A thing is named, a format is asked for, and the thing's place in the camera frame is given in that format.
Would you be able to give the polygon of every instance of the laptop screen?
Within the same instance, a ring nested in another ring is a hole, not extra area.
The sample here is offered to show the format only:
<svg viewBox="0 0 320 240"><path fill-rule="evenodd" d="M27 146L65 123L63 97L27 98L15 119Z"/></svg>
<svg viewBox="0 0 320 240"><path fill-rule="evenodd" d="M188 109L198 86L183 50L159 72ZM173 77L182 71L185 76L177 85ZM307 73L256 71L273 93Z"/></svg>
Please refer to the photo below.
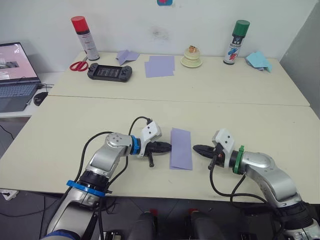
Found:
<svg viewBox="0 0 320 240"><path fill-rule="evenodd" d="M39 82L19 42L0 44L0 85Z"/></svg>

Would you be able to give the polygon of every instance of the scissors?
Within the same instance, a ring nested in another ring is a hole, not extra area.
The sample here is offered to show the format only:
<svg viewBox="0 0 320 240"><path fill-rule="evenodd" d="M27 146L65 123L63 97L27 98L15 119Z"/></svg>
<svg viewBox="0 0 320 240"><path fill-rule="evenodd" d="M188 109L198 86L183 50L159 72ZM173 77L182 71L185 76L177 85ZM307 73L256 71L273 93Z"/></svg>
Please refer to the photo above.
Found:
<svg viewBox="0 0 320 240"><path fill-rule="evenodd" d="M70 65L69 69L71 71L78 71L83 72L88 69L88 63L87 63L88 57L85 57L82 61L77 61Z"/></svg>

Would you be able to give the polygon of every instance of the laptop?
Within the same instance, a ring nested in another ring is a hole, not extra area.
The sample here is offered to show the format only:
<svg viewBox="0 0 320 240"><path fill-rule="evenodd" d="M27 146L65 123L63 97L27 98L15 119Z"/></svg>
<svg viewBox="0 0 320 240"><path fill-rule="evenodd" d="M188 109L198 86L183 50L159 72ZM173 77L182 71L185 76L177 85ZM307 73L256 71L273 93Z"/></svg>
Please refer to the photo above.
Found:
<svg viewBox="0 0 320 240"><path fill-rule="evenodd" d="M0 113L23 111L39 83L21 43L0 44Z"/></svg>

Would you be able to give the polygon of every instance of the green ring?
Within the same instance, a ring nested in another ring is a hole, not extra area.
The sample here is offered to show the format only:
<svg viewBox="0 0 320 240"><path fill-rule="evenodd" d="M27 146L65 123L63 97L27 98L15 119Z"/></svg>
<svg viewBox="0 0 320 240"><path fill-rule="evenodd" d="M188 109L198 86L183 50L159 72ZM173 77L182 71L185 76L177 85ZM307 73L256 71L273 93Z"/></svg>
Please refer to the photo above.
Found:
<svg viewBox="0 0 320 240"><path fill-rule="evenodd" d="M244 151L245 151L245 146L241 145L241 147L239 148L238 155L236 156L235 165L233 168L233 172L235 174L239 174L239 166L240 166L242 155L244 154Z"/></svg>

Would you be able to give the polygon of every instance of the laptop keyboard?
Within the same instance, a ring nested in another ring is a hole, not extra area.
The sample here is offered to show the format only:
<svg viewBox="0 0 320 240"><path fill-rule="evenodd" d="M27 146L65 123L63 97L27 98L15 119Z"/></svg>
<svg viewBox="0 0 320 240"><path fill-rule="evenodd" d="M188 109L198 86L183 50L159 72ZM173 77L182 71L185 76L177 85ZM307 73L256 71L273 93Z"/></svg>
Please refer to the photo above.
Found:
<svg viewBox="0 0 320 240"><path fill-rule="evenodd" d="M36 84L17 84L0 86L0 98L28 96L35 89Z"/></svg>

